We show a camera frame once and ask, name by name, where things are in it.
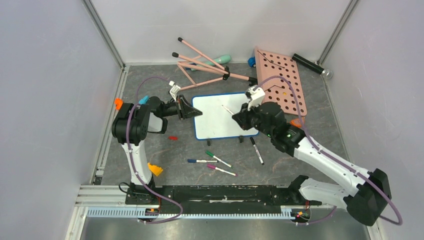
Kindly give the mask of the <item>red whiteboard marker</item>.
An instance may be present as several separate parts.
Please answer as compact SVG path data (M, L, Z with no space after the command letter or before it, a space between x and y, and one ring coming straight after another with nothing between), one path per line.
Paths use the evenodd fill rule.
M221 105L229 114L234 115L234 112L232 112L227 106Z

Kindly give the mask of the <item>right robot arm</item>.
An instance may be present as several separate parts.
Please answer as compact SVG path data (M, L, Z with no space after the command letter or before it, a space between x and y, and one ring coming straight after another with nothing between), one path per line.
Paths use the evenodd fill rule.
M302 204L306 200L327 203L347 210L365 226L373 226L382 216L392 194L388 175L381 169L370 171L359 167L322 147L304 130L288 123L275 102L251 109L244 103L232 119L243 130L254 128L267 135L277 150L313 166L334 181L330 184L308 176L297 177L288 191L293 203Z

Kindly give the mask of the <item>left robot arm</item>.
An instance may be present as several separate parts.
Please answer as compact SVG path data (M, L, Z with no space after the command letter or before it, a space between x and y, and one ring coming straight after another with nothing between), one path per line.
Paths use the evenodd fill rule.
M167 117L178 116L185 120L203 113L192 106L181 94L168 102L157 96L147 96L140 103L121 102L111 125L112 136L125 151L130 166L130 183L125 191L127 205L153 204L157 196L153 173L149 168L145 139L149 133L164 134Z

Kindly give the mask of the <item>blue framed whiteboard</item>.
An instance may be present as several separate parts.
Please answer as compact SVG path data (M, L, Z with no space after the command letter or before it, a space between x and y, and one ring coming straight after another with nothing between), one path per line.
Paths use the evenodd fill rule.
M203 115L194 117L196 139L258 135L259 131L255 128L241 129L232 119L232 115L222 107L228 107L235 114L240 111L242 104L247 102L248 98L242 92L194 96L192 106L203 112Z

